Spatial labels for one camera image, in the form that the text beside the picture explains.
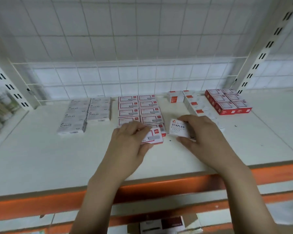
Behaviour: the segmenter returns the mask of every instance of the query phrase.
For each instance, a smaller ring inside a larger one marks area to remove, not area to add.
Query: hand
[[[121,128],[115,129],[98,170],[103,169],[121,184],[134,173],[142,163],[144,155],[153,147],[149,143],[141,145],[150,129],[136,121],[125,123]]]
[[[244,166],[217,125],[207,116],[184,115],[178,120],[188,122],[193,127],[196,142],[186,137],[178,137],[177,141],[220,175]]]

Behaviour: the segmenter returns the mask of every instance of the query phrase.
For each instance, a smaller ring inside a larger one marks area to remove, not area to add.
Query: forearm
[[[278,233],[250,169],[244,164],[239,165],[234,172],[227,171],[222,177],[227,189],[235,233]]]
[[[99,166],[88,183],[82,207],[70,234],[105,234],[119,183]]]

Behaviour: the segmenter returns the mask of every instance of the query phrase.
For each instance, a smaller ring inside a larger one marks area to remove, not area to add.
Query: person's right hand
[[[217,125],[207,116],[184,115],[178,118],[188,122],[195,131],[196,142],[178,137],[183,144],[201,162],[216,170],[220,175],[226,171],[245,166],[226,141]]]

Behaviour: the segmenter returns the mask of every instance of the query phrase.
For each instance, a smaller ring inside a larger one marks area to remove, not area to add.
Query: person's left hand
[[[134,173],[142,163],[144,155],[153,147],[149,143],[141,144],[150,129],[136,121],[115,129],[99,168],[109,172],[119,184],[122,183]]]

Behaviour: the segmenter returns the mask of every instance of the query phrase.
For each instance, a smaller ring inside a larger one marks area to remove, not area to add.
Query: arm
[[[149,130],[150,127],[139,122],[131,122],[113,131],[106,154],[88,182],[86,195],[70,234],[107,233],[118,188],[139,167],[152,147],[148,143],[141,145]]]
[[[184,115],[196,134],[196,142],[178,137],[200,161],[223,178],[228,195],[233,229],[236,234],[278,233],[250,169],[239,159],[216,124],[206,116]]]

